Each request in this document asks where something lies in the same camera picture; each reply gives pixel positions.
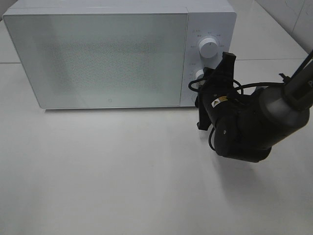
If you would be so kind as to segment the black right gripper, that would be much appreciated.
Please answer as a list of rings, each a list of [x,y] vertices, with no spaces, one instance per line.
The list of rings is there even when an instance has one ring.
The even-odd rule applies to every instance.
[[[199,112],[198,129],[208,130],[210,124],[216,127],[222,117],[233,114],[227,94],[234,88],[235,60],[233,53],[223,52],[222,60],[214,70],[205,69],[205,82],[195,101]]]

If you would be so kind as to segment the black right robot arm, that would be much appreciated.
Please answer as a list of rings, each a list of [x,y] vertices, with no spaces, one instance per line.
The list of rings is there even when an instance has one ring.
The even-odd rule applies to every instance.
[[[242,85],[234,79],[236,56],[224,52],[215,69],[191,81],[197,93],[198,129],[219,156],[257,163],[272,147],[304,127],[313,105],[313,56],[283,81]]]

